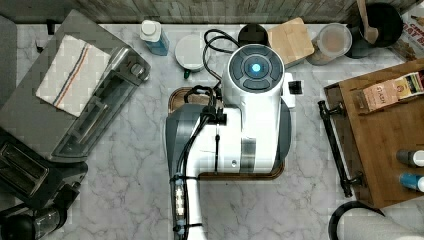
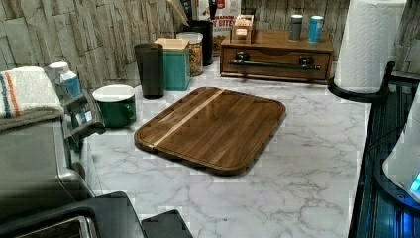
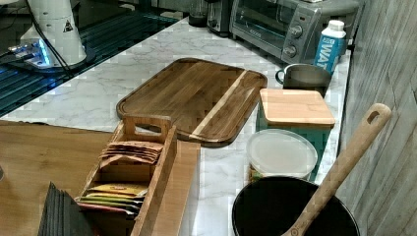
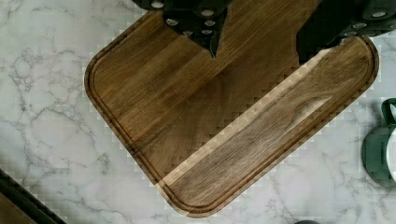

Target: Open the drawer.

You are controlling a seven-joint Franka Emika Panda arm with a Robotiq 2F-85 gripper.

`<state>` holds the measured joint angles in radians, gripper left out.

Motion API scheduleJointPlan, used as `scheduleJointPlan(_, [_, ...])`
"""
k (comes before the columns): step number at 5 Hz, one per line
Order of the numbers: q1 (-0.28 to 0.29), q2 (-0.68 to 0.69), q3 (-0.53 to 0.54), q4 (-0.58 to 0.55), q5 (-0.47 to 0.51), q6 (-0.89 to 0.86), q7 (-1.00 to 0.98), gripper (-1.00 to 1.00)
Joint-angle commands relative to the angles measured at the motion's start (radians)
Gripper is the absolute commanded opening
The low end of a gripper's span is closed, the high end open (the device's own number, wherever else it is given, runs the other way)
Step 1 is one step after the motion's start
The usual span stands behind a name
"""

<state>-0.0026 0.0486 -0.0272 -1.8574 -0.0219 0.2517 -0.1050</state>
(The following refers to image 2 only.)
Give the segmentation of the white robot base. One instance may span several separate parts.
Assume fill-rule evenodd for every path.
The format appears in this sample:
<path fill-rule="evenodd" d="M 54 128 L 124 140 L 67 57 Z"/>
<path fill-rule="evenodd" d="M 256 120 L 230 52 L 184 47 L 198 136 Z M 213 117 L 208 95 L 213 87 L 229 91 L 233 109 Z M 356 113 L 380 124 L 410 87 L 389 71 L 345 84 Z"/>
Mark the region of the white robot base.
<path fill-rule="evenodd" d="M 416 89 L 402 133 L 379 167 L 376 179 L 397 202 L 419 211 L 419 173 L 420 94 Z"/>

